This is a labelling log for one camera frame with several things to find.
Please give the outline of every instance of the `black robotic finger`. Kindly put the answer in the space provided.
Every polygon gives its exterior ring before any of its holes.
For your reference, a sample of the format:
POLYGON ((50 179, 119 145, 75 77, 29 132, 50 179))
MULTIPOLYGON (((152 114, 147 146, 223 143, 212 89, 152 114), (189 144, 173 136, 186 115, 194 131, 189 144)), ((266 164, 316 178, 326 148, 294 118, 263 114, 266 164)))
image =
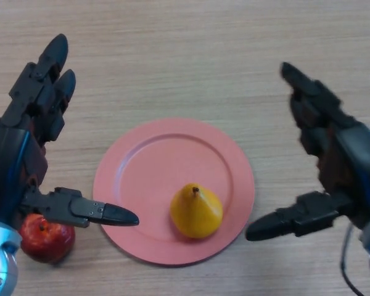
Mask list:
POLYGON ((67 70, 54 84, 55 104, 52 111, 60 110, 62 114, 67 110, 68 103, 72 99, 76 85, 75 74, 73 70, 67 70))
POLYGON ((65 35, 59 34, 46 46, 40 55, 33 71, 33 78, 43 80, 48 74, 52 83, 55 82, 66 63, 67 54, 67 38, 65 35))
POLYGON ((306 96, 317 96, 320 93, 319 88, 315 85, 314 81, 309 79, 299 69, 290 63, 282 63, 281 65, 282 78, 294 89, 298 89, 306 96))

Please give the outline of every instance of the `table surface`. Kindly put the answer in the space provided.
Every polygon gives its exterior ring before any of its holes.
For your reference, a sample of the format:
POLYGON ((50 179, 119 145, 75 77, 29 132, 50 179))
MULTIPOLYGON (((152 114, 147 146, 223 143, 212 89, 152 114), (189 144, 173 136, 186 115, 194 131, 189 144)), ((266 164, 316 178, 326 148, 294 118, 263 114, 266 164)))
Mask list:
MULTIPOLYGON (((298 143, 282 61, 325 82, 345 111, 370 126, 370 0, 0 1, 0 115, 29 61, 65 33, 77 87, 65 129, 47 145, 42 185, 91 196, 96 168, 129 129, 163 117, 204 120, 249 157, 250 221, 320 189, 316 160, 298 143)), ((312 236, 238 239, 199 265, 157 268, 110 244, 100 227, 77 229, 59 267, 18 253, 14 295, 350 295, 339 271, 347 225, 312 236)), ((355 232, 348 273, 370 295, 368 258, 355 232)))

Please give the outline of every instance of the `cable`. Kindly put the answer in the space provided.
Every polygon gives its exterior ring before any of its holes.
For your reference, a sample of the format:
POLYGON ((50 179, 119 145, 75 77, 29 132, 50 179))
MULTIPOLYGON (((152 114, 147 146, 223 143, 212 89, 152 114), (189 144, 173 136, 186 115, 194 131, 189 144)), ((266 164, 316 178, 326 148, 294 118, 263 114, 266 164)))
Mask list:
POLYGON ((341 260, 340 260, 340 270, 341 270, 341 275, 343 276, 344 278, 344 281, 347 283, 347 285, 349 286, 349 288, 352 290, 352 292, 354 292, 357 296, 364 296, 363 293, 361 293, 353 284, 352 282, 350 281, 350 279, 348 278, 347 276, 347 273, 345 271, 347 265, 346 265, 346 260, 347 260, 347 250, 348 250, 348 245, 349 245, 349 241, 350 241, 350 238, 351 238, 351 234, 352 234, 352 230, 353 230, 353 225, 352 223, 350 223, 348 225, 348 228, 347 228, 347 233, 345 234, 345 237, 344 237, 344 241, 343 241, 343 246, 342 246, 342 250, 341 250, 341 260))

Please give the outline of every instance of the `pear stem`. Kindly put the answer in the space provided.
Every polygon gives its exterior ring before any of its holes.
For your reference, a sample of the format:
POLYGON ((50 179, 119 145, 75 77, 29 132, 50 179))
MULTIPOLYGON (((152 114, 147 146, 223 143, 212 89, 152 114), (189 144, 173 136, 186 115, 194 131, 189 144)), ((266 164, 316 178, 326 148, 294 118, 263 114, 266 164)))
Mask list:
POLYGON ((197 188, 197 187, 193 187, 193 188, 192 188, 192 191, 193 191, 193 194, 196 196, 196 193, 198 193, 198 192, 199 192, 199 188, 197 188))

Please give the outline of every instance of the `red apple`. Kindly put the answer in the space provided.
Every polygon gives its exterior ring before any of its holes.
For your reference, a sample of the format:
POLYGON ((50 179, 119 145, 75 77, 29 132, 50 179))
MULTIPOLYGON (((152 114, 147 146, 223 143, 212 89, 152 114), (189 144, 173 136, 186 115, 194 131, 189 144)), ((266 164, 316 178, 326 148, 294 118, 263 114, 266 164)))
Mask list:
POLYGON ((50 223, 42 215, 30 214, 19 231, 20 248, 30 258, 41 263, 58 263, 73 248, 73 226, 50 223))

